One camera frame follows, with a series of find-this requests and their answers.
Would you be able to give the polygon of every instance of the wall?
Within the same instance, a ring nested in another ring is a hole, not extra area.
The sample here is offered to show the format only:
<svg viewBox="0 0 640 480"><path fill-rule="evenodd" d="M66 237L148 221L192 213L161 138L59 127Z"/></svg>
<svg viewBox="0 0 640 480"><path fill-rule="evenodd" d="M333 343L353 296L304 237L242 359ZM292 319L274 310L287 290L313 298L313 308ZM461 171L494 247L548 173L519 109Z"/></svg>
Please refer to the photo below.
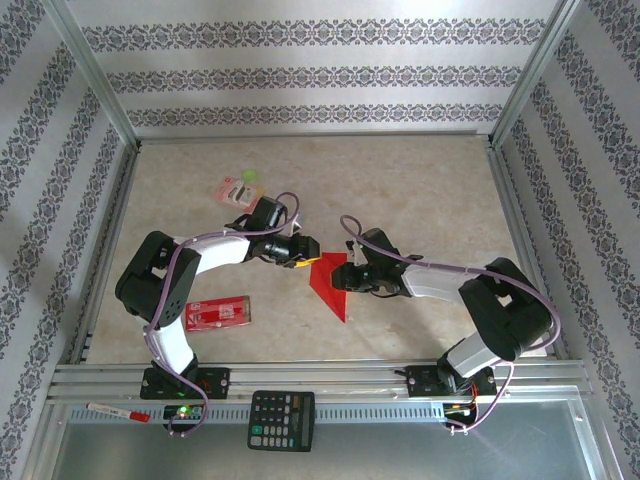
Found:
<svg viewBox="0 0 640 480"><path fill-rule="evenodd" d="M555 0L68 5L146 138L489 133Z"/></svg>
<svg viewBox="0 0 640 480"><path fill-rule="evenodd" d="M584 2L503 146L627 478L640 477L639 7Z"/></svg>
<svg viewBox="0 0 640 480"><path fill-rule="evenodd" d="M40 3L0 0L0 15L0 479L9 479L20 477L53 367L72 347L123 144Z"/></svg>

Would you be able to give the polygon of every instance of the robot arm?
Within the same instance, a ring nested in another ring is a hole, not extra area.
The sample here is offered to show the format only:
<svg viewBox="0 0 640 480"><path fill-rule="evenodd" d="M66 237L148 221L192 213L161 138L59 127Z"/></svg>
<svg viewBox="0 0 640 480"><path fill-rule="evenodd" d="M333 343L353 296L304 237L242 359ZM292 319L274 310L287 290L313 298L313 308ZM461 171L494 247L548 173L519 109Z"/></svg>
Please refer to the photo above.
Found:
<svg viewBox="0 0 640 480"><path fill-rule="evenodd" d="M181 249L171 277L171 284L163 310L155 329L148 332L157 360L173 372L191 381L197 375L197 357L187 342L182 319L195 277L222 265L243 263L255 257L284 267L303 266L320 256L318 242L311 237L293 233L261 235L274 229L286 212L286 207L268 197L262 197L251 215L243 215L228 228L251 232L217 236L192 243ZM116 285L116 297L126 310L151 322L160 305L164 275L176 249L185 238L173 238L162 232L152 232L144 240ZM163 378L184 390L174 376L158 368Z"/></svg>
<svg viewBox="0 0 640 480"><path fill-rule="evenodd" d="M362 239L399 254L380 229L367 231ZM487 366L501 360L513 362L551 326L546 307L507 282L468 271L449 273L399 262L366 245L358 244L354 249L354 242L347 242L347 246L355 250L356 258L361 252L367 263L346 263L334 270L334 288L352 292L377 292L384 288L393 296L435 297L467 308L477 332L461 340L438 360L438 377L451 392ZM533 289L518 267L506 258L497 258L486 270Z"/></svg>

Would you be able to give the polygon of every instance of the small card package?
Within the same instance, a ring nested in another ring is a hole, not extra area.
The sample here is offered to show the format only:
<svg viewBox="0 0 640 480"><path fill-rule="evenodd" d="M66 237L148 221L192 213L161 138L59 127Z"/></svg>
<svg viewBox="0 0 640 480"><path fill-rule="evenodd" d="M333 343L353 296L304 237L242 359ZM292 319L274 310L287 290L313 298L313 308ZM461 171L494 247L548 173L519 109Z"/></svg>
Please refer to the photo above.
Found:
<svg viewBox="0 0 640 480"><path fill-rule="evenodd" d="M226 177L213 198L224 205L239 208L244 213L251 213L264 193L264 188L240 179Z"/></svg>
<svg viewBox="0 0 640 480"><path fill-rule="evenodd" d="M187 303L187 332L247 325L251 322L249 296Z"/></svg>

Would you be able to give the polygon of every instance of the marble surface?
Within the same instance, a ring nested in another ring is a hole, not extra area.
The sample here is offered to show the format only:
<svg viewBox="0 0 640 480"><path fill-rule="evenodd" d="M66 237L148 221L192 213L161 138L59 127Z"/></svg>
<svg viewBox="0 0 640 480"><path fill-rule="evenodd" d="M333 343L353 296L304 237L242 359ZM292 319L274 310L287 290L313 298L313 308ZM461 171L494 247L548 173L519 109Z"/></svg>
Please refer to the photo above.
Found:
<svg viewBox="0 0 640 480"><path fill-rule="evenodd" d="M266 194L301 198L303 233L344 252L338 218L380 227L403 254L482 266L516 258L483 144L473 136L270 139L143 146L100 308L89 363L150 360L138 322L115 298L119 276L152 230L219 230L240 211L212 195L248 168ZM188 334L201 361L437 358L474 331L466 309L437 299L349 294L346 324L309 287L310 269L252 261L196 279L190 301L251 296L252 324Z"/></svg>

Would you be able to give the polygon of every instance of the red triangular object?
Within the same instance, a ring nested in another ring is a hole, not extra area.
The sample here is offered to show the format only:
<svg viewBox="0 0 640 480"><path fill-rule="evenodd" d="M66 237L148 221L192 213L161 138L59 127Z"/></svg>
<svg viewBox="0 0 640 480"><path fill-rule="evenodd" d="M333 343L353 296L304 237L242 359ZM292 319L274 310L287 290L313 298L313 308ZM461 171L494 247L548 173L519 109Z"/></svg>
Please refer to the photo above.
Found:
<svg viewBox="0 0 640 480"><path fill-rule="evenodd" d="M347 292L331 286L331 272L346 262L346 253L323 252L322 257L311 264L309 277L311 288L342 320L342 323L347 322Z"/></svg>

